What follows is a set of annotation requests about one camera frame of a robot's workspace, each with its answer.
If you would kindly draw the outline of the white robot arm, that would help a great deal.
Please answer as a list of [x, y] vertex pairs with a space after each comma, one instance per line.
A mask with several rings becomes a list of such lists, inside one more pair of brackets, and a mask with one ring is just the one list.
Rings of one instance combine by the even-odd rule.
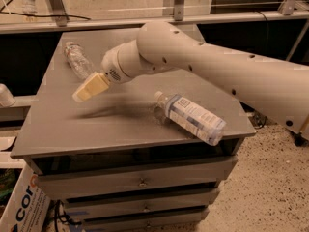
[[78, 102], [145, 74], [182, 69], [286, 129], [309, 138], [309, 67], [192, 39], [167, 22], [143, 25], [136, 39], [108, 50], [72, 97]]

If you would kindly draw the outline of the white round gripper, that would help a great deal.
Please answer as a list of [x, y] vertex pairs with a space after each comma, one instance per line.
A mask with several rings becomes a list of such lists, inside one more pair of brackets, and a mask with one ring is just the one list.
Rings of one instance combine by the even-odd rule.
[[84, 102], [104, 92], [109, 88], [110, 81], [126, 83], [152, 72], [152, 65], [139, 54], [136, 41], [122, 43], [106, 51], [101, 67], [104, 74], [92, 73], [73, 93], [72, 97], [76, 102]]

